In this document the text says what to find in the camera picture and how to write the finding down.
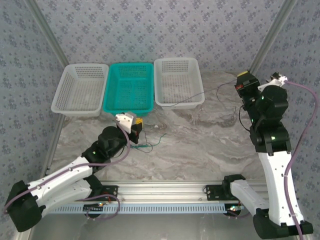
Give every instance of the plastic basket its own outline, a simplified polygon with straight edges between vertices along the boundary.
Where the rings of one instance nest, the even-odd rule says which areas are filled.
[[[109,67],[82,63],[65,67],[55,92],[51,110],[69,117],[99,116]]]
[[[164,110],[193,109],[205,101],[205,95],[199,94],[203,91],[195,58],[173,57],[154,61],[155,102]]]
[[[110,66],[103,110],[113,115],[133,112],[146,116],[154,108],[154,66],[116,63]]]

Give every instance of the gray marble table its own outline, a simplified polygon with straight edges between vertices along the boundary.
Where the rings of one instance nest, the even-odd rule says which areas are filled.
[[[202,72],[205,91],[236,80],[225,72]],[[100,180],[222,180],[225,175],[242,174],[248,179],[264,179],[264,171],[255,153],[249,133],[239,123],[242,105],[234,85],[205,93],[205,102],[194,109],[154,110],[143,118],[144,130],[151,144],[159,145],[150,153],[131,149],[129,156],[117,165],[96,173]],[[250,120],[242,111],[245,126]],[[102,130],[115,125],[114,117],[67,117],[58,141],[51,170],[72,162],[88,148]],[[140,143],[145,143],[142,132]]]

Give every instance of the teal plastic basket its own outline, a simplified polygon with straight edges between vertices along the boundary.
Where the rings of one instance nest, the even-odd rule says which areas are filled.
[[[113,115],[132,112],[146,116],[154,108],[154,66],[151,63],[115,63],[109,68],[103,110]]]

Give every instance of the patterned wallpaper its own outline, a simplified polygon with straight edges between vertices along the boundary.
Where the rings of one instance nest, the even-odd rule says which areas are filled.
[[[283,0],[36,0],[70,63],[250,66]]]
[[[308,86],[320,94],[320,2],[299,0],[256,76],[269,79],[274,72],[289,81]],[[289,108],[283,123],[295,147],[315,106],[309,92],[286,86]],[[317,114],[302,146],[292,174],[305,217],[313,223],[315,239],[320,239],[320,113]]]
[[[57,115],[50,106],[63,68],[23,0],[0,1],[0,207],[12,183],[39,178]],[[0,214],[0,239],[15,228]]]

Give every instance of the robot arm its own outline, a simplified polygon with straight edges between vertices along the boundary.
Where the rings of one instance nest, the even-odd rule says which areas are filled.
[[[32,228],[59,206],[101,195],[102,184],[93,174],[112,164],[111,158],[126,146],[127,139],[137,144],[142,130],[142,123],[133,124],[134,115],[118,114],[116,120],[120,127],[106,127],[98,140],[67,166],[28,184],[21,180],[12,186],[6,212],[19,232]]]
[[[269,202],[263,200],[243,180],[230,183],[230,192],[247,207],[253,224],[262,239],[298,234],[285,196],[285,169],[291,160],[289,134],[280,122],[288,108],[287,92],[282,86],[287,78],[277,72],[271,81],[260,85],[249,72],[238,75],[235,89],[242,98],[244,110],[251,120],[250,139],[259,155],[265,173]],[[313,233],[311,223],[304,220],[298,205],[291,170],[287,175],[287,189],[294,215],[303,234]]]

